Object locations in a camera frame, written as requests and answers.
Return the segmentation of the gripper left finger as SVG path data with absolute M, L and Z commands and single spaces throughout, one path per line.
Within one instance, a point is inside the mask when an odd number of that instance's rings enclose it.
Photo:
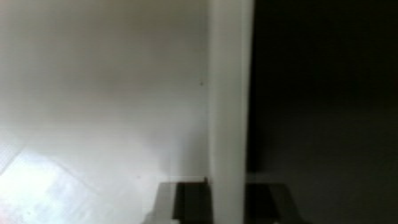
M 142 224 L 208 224 L 208 184 L 163 182 Z

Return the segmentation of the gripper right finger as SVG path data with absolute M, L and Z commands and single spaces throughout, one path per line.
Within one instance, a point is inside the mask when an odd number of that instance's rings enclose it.
M 247 224 L 309 224 L 281 183 L 247 184 Z

